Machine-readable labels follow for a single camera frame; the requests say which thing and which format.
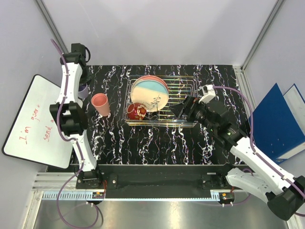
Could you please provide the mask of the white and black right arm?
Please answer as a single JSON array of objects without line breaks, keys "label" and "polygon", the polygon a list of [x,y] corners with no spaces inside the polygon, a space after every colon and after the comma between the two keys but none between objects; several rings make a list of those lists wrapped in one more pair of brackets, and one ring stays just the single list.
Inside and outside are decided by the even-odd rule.
[{"label": "white and black right arm", "polygon": [[177,119],[205,126],[219,146],[241,159],[258,175],[254,177],[233,167],[216,177],[218,187],[243,189],[265,202],[277,217],[285,221],[304,204],[304,176],[295,177],[265,155],[228,119],[228,110],[222,103],[214,99],[204,103],[202,99],[187,96],[169,109]]}]

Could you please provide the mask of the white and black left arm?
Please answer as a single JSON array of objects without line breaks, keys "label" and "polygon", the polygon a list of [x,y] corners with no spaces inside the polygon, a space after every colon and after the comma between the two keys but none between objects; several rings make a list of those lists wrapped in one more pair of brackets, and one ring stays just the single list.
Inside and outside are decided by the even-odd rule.
[{"label": "white and black left arm", "polygon": [[79,163],[79,169],[75,172],[77,188],[83,189],[103,186],[102,173],[87,138],[88,118],[82,108],[82,100],[88,93],[84,92],[79,96],[79,90],[87,91],[92,80],[86,66],[90,58],[89,49],[80,43],[73,43],[71,52],[60,53],[60,94],[56,103],[49,106],[60,137],[72,144]]}]

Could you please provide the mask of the lavender plastic cup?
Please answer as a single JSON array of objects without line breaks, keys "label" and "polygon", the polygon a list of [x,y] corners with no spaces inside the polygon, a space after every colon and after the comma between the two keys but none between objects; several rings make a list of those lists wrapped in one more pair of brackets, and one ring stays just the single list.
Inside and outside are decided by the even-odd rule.
[{"label": "lavender plastic cup", "polygon": [[78,97],[81,99],[87,98],[89,95],[89,88],[87,84],[80,85],[78,89]]}]

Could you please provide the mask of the pink plastic cup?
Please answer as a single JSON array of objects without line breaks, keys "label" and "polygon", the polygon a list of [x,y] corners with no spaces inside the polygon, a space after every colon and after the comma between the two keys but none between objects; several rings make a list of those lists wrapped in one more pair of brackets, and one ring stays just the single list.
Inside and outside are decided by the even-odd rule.
[{"label": "pink plastic cup", "polygon": [[108,116],[111,113],[108,97],[103,93],[95,94],[91,99],[91,104],[102,116]]}]

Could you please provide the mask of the blue and cream plate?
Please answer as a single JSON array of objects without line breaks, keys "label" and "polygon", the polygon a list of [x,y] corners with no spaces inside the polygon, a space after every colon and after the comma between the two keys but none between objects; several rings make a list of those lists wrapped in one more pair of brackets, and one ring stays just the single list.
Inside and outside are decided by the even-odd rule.
[{"label": "blue and cream plate", "polygon": [[131,88],[130,98],[133,103],[143,104],[147,112],[157,112],[167,105],[169,92],[157,81],[144,80]]}]

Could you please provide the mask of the red floral ceramic bowl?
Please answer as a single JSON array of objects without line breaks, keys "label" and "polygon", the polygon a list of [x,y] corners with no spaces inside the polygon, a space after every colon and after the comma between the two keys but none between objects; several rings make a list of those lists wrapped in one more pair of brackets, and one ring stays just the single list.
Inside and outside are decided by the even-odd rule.
[{"label": "red floral ceramic bowl", "polygon": [[141,103],[132,103],[127,108],[127,116],[131,120],[143,120],[146,112],[146,107]]}]

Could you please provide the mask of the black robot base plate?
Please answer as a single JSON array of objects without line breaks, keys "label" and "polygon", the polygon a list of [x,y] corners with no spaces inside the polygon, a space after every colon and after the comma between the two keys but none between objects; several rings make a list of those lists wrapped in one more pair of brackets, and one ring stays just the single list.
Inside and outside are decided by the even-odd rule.
[{"label": "black robot base plate", "polygon": [[95,172],[82,172],[77,189],[188,188],[195,190],[228,187],[225,175],[233,168],[225,165],[98,165]]}]

